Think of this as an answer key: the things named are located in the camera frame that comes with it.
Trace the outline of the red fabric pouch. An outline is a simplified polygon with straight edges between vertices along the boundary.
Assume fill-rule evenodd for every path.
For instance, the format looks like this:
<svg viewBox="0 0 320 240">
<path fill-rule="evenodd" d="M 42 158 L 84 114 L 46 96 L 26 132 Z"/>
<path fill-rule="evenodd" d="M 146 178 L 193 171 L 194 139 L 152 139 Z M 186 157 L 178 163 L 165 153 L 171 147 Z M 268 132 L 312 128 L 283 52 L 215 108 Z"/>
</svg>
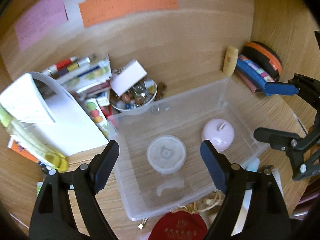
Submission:
<svg viewBox="0 0 320 240">
<path fill-rule="evenodd" d="M 153 227 L 149 239 L 203 239 L 207 232 L 207 225 L 200 215 L 178 211 L 164 215 Z"/>
</svg>

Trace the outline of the pink paper note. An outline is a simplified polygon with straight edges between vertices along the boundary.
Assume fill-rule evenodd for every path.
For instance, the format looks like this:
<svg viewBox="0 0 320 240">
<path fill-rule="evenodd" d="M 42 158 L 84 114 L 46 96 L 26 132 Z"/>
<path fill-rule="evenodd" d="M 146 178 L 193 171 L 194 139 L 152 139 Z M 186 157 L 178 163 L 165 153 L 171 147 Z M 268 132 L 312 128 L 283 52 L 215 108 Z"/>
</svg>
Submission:
<svg viewBox="0 0 320 240">
<path fill-rule="evenodd" d="M 15 23 L 19 49 L 26 50 L 67 21 L 63 0 L 39 0 Z"/>
</svg>

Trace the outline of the clear plastic storage bin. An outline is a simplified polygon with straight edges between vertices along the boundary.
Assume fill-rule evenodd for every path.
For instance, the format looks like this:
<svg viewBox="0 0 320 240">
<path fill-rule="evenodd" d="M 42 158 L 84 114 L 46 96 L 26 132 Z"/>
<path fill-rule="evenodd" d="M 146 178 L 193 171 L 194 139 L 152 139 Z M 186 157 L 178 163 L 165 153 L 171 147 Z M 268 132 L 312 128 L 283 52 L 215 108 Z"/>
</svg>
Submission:
<svg viewBox="0 0 320 240">
<path fill-rule="evenodd" d="M 225 150 L 230 162 L 246 166 L 261 155 L 266 145 L 253 137 L 258 126 L 268 123 L 261 102 L 242 83 L 223 79 L 153 102 L 143 114 L 115 115 L 113 139 L 120 149 L 115 174 L 129 219 L 163 215 L 215 190 L 200 155 L 201 133 L 212 119 L 225 119 L 234 128 L 234 140 Z M 187 150 L 175 174 L 158 173 L 146 157 L 149 144 L 163 135 L 177 137 Z"/>
</svg>

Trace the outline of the yellow green spray bottle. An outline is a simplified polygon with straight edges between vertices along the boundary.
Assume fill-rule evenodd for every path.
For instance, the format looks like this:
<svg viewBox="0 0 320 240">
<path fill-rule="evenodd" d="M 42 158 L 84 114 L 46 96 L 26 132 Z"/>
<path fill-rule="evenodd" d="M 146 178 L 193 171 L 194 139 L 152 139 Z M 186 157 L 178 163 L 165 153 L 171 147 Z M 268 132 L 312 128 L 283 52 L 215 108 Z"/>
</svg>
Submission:
<svg viewBox="0 0 320 240">
<path fill-rule="evenodd" d="M 7 133 L 41 164 L 49 170 L 57 169 L 59 172 L 68 170 L 68 162 L 59 151 L 40 142 L 27 128 L 1 106 L 1 124 Z"/>
</svg>

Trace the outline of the black orange zip case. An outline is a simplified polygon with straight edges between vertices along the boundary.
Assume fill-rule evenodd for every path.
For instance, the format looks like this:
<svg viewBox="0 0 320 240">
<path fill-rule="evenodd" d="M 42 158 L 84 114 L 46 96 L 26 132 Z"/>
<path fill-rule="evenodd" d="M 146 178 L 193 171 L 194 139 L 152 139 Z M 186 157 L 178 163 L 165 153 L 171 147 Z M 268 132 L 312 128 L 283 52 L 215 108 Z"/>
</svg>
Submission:
<svg viewBox="0 0 320 240">
<path fill-rule="evenodd" d="M 251 41 L 243 47 L 242 54 L 265 70 L 274 81 L 279 81 L 283 65 L 273 49 L 262 42 Z"/>
</svg>

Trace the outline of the light blue plastic tube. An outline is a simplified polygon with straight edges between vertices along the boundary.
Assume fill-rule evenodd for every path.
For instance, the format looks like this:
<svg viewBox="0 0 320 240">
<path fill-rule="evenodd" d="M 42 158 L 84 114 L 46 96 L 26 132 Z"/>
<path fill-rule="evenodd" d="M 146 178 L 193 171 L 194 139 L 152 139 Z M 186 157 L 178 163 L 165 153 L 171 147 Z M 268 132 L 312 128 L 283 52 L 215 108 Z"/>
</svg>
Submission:
<svg viewBox="0 0 320 240">
<path fill-rule="evenodd" d="M 260 166 L 260 159 L 253 159 L 245 168 L 246 171 L 257 172 Z"/>
</svg>

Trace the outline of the round translucent plastic jar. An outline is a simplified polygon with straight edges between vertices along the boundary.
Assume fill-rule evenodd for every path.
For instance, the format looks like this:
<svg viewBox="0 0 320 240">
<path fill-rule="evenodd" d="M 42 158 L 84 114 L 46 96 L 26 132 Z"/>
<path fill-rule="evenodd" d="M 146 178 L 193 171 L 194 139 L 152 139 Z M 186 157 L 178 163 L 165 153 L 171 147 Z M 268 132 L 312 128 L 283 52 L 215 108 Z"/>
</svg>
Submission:
<svg viewBox="0 0 320 240">
<path fill-rule="evenodd" d="M 146 151 L 150 166 L 162 175 L 178 172 L 187 157 L 184 143 L 172 135 L 163 135 L 153 140 Z"/>
</svg>

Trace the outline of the blue patchwork pencil pouch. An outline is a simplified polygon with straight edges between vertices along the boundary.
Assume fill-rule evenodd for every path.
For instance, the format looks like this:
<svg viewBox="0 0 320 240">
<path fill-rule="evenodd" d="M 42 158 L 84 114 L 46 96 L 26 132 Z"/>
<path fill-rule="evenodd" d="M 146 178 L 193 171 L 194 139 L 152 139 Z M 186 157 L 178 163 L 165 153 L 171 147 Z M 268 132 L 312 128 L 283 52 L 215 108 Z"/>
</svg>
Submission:
<svg viewBox="0 0 320 240">
<path fill-rule="evenodd" d="M 275 82 L 267 71 L 260 68 L 256 63 L 240 54 L 236 63 L 236 70 L 245 76 L 255 87 L 259 88 L 266 96 L 271 96 L 265 89 L 268 82 Z"/>
</svg>

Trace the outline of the cream lotion tube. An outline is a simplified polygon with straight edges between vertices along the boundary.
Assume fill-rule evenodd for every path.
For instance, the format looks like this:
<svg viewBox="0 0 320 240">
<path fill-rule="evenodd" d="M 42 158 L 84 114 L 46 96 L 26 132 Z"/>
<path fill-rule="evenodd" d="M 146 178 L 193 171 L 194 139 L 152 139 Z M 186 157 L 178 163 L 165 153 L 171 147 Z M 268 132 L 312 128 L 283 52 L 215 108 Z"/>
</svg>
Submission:
<svg viewBox="0 0 320 240">
<path fill-rule="evenodd" d="M 222 71 L 228 77 L 232 76 L 235 71 L 238 55 L 239 50 L 237 48 L 227 46 Z"/>
</svg>

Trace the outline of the small white cardboard box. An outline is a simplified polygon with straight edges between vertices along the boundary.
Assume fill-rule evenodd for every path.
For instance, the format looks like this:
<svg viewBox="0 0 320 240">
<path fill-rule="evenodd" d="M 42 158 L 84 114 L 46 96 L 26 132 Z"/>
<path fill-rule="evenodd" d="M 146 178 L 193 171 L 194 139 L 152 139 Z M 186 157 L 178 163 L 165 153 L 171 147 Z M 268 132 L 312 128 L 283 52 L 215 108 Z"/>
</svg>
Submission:
<svg viewBox="0 0 320 240">
<path fill-rule="evenodd" d="M 122 96 L 127 90 L 129 90 L 138 81 L 143 79 L 147 75 L 146 70 L 137 61 L 131 61 L 122 72 L 112 75 L 110 85 L 112 90 L 117 96 Z"/>
</svg>

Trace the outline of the stack of colourful booklets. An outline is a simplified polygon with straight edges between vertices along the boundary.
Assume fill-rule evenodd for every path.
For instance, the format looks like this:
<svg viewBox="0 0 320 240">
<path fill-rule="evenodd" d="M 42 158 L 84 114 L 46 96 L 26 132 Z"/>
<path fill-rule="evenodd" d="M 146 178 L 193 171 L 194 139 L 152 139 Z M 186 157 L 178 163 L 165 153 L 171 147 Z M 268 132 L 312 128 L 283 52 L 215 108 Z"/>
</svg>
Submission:
<svg viewBox="0 0 320 240">
<path fill-rule="evenodd" d="M 67 90 L 83 108 L 105 138 L 112 133 L 108 117 L 112 115 L 112 70 L 107 54 L 77 59 L 58 72 L 53 68 L 42 72 Z"/>
</svg>

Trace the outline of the pink apple shaped candle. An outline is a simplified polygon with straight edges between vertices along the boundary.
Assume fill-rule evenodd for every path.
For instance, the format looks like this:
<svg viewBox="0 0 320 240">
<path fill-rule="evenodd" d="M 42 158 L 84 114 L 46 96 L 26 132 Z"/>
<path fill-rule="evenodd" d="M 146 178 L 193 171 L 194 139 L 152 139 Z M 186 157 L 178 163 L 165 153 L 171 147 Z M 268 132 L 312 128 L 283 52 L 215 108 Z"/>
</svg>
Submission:
<svg viewBox="0 0 320 240">
<path fill-rule="evenodd" d="M 227 150 L 235 137 L 235 131 L 230 122 L 225 119 L 208 121 L 201 133 L 202 141 L 209 140 L 217 152 Z"/>
</svg>

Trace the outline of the pink wallet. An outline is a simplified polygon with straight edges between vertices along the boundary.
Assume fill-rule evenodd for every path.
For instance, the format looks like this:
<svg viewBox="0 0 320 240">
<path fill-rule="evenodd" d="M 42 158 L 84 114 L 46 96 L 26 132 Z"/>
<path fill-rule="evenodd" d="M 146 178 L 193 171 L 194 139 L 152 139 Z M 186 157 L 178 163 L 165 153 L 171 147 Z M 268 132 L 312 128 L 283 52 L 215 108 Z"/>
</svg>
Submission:
<svg viewBox="0 0 320 240">
<path fill-rule="evenodd" d="M 244 74 L 242 74 L 239 70 L 235 70 L 235 73 L 244 81 L 246 86 L 253 94 L 262 93 L 263 91 L 258 88 L 250 79 L 248 79 Z"/>
</svg>

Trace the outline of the white bowl of beads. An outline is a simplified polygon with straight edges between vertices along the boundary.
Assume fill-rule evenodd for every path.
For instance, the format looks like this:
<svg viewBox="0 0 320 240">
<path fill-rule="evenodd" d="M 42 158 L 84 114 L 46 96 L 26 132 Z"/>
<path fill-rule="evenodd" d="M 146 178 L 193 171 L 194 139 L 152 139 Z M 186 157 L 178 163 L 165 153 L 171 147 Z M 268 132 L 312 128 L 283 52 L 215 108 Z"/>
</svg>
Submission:
<svg viewBox="0 0 320 240">
<path fill-rule="evenodd" d="M 122 96 L 118 96 L 113 90 L 110 94 L 110 104 L 120 113 L 127 115 L 139 115 L 148 111 L 149 105 L 154 102 L 158 92 L 158 86 L 152 79 L 142 79 Z"/>
</svg>

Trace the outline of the white paper sheets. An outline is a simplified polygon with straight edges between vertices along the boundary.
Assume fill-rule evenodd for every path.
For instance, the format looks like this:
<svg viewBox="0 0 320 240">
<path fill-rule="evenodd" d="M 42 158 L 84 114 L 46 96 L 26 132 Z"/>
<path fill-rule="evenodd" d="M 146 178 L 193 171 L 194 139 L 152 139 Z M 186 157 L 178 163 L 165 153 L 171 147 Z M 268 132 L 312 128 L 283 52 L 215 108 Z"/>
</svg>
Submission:
<svg viewBox="0 0 320 240">
<path fill-rule="evenodd" d="M 1 93 L 1 105 L 39 141 L 66 157 L 108 143 L 72 95 L 41 73 L 20 76 Z"/>
</svg>

